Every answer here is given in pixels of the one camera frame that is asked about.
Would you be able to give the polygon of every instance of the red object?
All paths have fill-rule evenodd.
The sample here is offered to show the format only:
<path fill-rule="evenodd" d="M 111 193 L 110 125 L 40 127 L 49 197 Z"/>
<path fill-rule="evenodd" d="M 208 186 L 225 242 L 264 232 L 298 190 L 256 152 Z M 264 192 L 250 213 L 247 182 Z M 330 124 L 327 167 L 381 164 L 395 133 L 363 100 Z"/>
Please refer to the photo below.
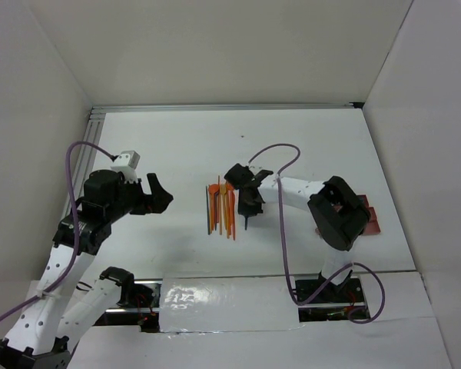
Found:
<path fill-rule="evenodd" d="M 363 236 L 374 236 L 376 234 L 381 233 L 381 228 L 379 226 L 379 223 L 377 221 L 370 221 L 367 223 L 366 229 L 363 232 Z"/>
<path fill-rule="evenodd" d="M 369 213 L 370 213 L 370 221 L 376 221 L 377 220 L 377 214 L 374 208 L 371 206 L 369 208 Z"/>

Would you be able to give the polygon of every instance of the orange plastic stick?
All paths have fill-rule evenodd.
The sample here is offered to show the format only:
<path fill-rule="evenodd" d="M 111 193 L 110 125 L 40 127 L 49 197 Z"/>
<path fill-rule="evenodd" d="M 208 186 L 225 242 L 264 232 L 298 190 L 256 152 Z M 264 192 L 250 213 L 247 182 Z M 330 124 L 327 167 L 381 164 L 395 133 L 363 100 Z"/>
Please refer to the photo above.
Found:
<path fill-rule="evenodd" d="M 234 213 L 234 209 L 236 206 L 236 195 L 234 191 L 230 192 L 230 214 L 232 217 L 232 238 L 236 241 L 236 214 Z"/>
<path fill-rule="evenodd" d="M 219 233 L 222 235 L 222 221 L 224 219 L 222 219 L 221 217 L 221 212 L 222 212 L 222 194 L 220 193 L 220 189 L 221 189 L 221 177 L 220 175 L 218 176 L 218 187 L 219 187 L 219 194 L 218 194 L 218 209 L 217 209 L 217 221 L 218 221 L 218 226 L 219 226 Z"/>
<path fill-rule="evenodd" d="M 210 195 L 210 229 L 213 231 L 215 228 L 215 221 L 217 215 L 215 214 L 215 194 L 218 193 L 218 184 L 211 184 L 208 186 L 208 194 Z"/>
<path fill-rule="evenodd" d="M 229 234 L 229 230 L 231 229 L 229 223 L 229 202 L 227 198 L 227 186 L 225 183 L 221 184 L 221 197 L 222 197 L 222 215 L 224 217 L 224 224 L 225 224 L 225 231 L 227 233 L 227 238 L 231 235 Z"/>
<path fill-rule="evenodd" d="M 208 186 L 205 186 L 205 198 L 207 202 L 205 202 L 205 205 L 207 206 L 207 232 L 208 235 L 210 236 L 211 230 L 210 230 L 210 203 L 209 203 L 209 196 L 208 196 Z"/>
<path fill-rule="evenodd" d="M 226 182 L 227 196 L 228 196 L 228 210 L 229 210 L 229 228 L 232 238 L 236 241 L 236 219 L 234 215 L 234 208 L 236 203 L 236 196 L 234 194 L 234 187 L 229 182 Z"/>

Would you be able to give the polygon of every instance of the black bracket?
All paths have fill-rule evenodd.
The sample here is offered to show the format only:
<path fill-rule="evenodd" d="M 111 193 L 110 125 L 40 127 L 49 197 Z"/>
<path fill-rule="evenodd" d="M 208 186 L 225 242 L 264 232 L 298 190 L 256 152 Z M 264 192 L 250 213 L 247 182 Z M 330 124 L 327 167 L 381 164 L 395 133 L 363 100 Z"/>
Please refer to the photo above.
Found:
<path fill-rule="evenodd" d="M 313 194 L 307 206 L 317 228 L 329 246 L 349 251 L 370 220 L 370 212 L 340 177 L 324 182 L 324 188 Z"/>
<path fill-rule="evenodd" d="M 76 201 L 80 222 L 78 254 L 96 255 L 101 244 L 111 235 L 111 225 L 126 214 L 145 215 L 164 212 L 173 201 L 155 173 L 147 174 L 151 194 L 145 194 L 141 180 L 127 183 L 121 172 L 93 171 L 84 183 L 84 196 Z M 53 237 L 55 245 L 74 245 L 74 220 L 70 213 L 60 221 Z"/>
<path fill-rule="evenodd" d="M 8 340 L 0 340 L 0 365 L 5 369 L 63 369 L 71 360 L 67 350 L 68 337 L 56 338 L 51 352 L 33 355 L 32 348 L 23 352 L 8 346 Z"/>
<path fill-rule="evenodd" d="M 261 170 L 256 174 L 240 164 L 233 166 L 224 176 L 235 189 L 239 190 L 237 200 L 237 213 L 243 215 L 246 219 L 263 213 L 261 205 L 264 203 L 263 198 L 258 191 L 261 182 L 272 175 L 272 171 Z"/>
<path fill-rule="evenodd" d="M 130 273 L 125 269 L 109 267 L 101 273 L 99 279 L 107 279 L 109 281 L 113 281 L 117 286 L 121 286 L 121 296 L 118 306 L 127 306 L 130 304 L 132 291 L 135 285 L 135 277 L 133 273 Z"/>

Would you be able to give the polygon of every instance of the white table surface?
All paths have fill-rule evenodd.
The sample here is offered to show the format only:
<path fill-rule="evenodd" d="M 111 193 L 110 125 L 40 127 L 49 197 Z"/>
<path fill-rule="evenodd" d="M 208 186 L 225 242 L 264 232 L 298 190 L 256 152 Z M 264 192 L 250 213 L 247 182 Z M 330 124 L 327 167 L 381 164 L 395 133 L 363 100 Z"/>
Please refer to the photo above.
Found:
<path fill-rule="evenodd" d="M 283 285 L 277 278 L 221 278 L 222 284 L 203 279 L 193 280 L 192 296 L 188 309 L 181 309 L 177 316 L 170 305 L 161 309 L 161 320 L 180 332 L 188 333 L 140 333 L 138 327 L 93 327 L 81 339 L 70 366 L 74 369 L 95 368 L 349 368 L 349 369 L 450 369 L 443 339 L 426 296 L 423 283 L 416 272 L 383 273 L 380 275 L 386 288 L 386 309 L 378 321 L 357 325 L 349 321 L 324 321 L 299 323 L 297 307 L 279 303 L 278 309 L 290 321 L 288 311 L 293 311 L 297 326 L 283 328 L 280 324 L 267 324 L 266 329 L 253 322 L 255 317 L 264 323 L 264 310 L 257 296 L 271 291 L 272 285 Z M 380 292 L 370 276 L 362 276 L 366 300 L 375 311 Z M 186 287 L 191 280 L 184 280 Z M 164 294 L 174 289 L 169 281 Z M 214 298 L 202 311 L 199 306 L 207 299 L 210 288 Z M 237 314 L 245 306 L 241 298 L 247 295 L 243 314 Z M 285 294 L 277 298 L 290 299 Z M 282 314 L 271 313 L 277 320 Z M 236 331 L 202 333 L 201 329 L 230 327 Z"/>
<path fill-rule="evenodd" d="M 375 207 L 382 233 L 358 239 L 356 261 L 376 271 L 414 270 L 361 110 L 146 111 L 106 114 L 99 145 L 111 153 L 137 151 L 144 190 L 146 173 L 155 172 L 174 201 L 163 214 L 127 216 L 114 224 L 84 279 L 96 278 L 108 266 L 125 268 L 137 279 L 283 274 L 275 204 L 250 218 L 247 231 L 239 217 L 234 242 L 207 235 L 204 196 L 205 185 L 217 175 L 277 142 L 302 150 L 284 175 L 315 181 L 339 175 Z M 255 163 L 276 171 L 293 155 L 289 148 L 277 148 Z M 104 155 L 95 156 L 94 170 L 109 165 Z M 291 272 L 319 272 L 326 244 L 314 233 L 312 216 L 293 208 L 285 215 Z"/>

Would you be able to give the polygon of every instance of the orange stick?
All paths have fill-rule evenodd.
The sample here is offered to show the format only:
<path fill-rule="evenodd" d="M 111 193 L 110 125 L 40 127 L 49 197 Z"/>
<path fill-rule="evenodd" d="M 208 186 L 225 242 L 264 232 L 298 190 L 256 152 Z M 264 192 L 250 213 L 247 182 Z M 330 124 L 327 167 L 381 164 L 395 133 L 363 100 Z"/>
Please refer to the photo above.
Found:
<path fill-rule="evenodd" d="M 220 175 L 218 176 L 218 187 L 219 187 L 219 193 L 218 193 L 218 209 L 217 209 L 217 221 L 219 223 L 219 233 L 222 235 L 222 217 L 221 217 L 221 209 L 222 209 L 222 194 L 220 192 L 221 189 L 221 177 Z"/>
<path fill-rule="evenodd" d="M 211 184 L 208 186 L 208 194 L 210 195 L 210 228 L 211 232 L 215 228 L 215 221 L 217 220 L 217 215 L 215 214 L 215 194 L 218 193 L 219 187 L 218 184 Z"/>
<path fill-rule="evenodd" d="M 231 192 L 227 189 L 225 201 L 227 202 L 227 237 L 232 235 Z"/>
<path fill-rule="evenodd" d="M 219 194 L 221 195 L 221 208 L 222 208 L 222 223 L 224 223 L 224 226 L 225 226 L 225 231 L 227 233 L 227 229 L 228 229 L 228 219 L 227 219 L 227 202 L 226 202 L 226 198 L 227 198 L 227 188 L 225 187 L 225 184 L 221 184 L 221 190 L 219 191 Z"/>
<path fill-rule="evenodd" d="M 236 214 L 234 209 L 236 206 L 236 195 L 234 191 L 230 191 L 230 217 L 232 218 L 232 238 L 236 241 Z"/>
<path fill-rule="evenodd" d="M 227 238 L 231 237 L 231 216 L 229 214 L 229 194 L 225 184 L 221 186 L 224 189 L 224 214 L 225 214 L 225 229 L 227 231 Z"/>

